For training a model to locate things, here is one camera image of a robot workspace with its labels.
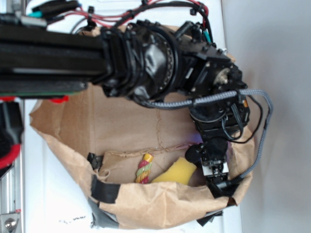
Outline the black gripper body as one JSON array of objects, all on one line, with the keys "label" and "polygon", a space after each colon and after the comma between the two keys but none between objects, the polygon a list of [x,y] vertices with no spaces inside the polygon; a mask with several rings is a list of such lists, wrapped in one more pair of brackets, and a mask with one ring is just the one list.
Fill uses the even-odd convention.
[{"label": "black gripper body", "polygon": [[218,184],[228,179],[226,152],[228,139],[222,131],[200,131],[202,144],[199,146],[202,170],[207,184]]}]

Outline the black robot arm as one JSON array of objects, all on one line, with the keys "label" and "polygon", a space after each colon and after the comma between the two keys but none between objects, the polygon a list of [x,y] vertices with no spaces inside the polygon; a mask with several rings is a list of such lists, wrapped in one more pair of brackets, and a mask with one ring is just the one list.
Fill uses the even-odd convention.
[{"label": "black robot arm", "polygon": [[211,169],[220,188],[239,183],[224,173],[225,150],[249,121],[239,68],[203,38],[199,25],[176,31],[137,21],[125,31],[101,28],[96,37],[53,33],[33,17],[0,16],[0,95],[60,99],[100,86],[149,108],[189,108],[203,142],[186,157]]}]

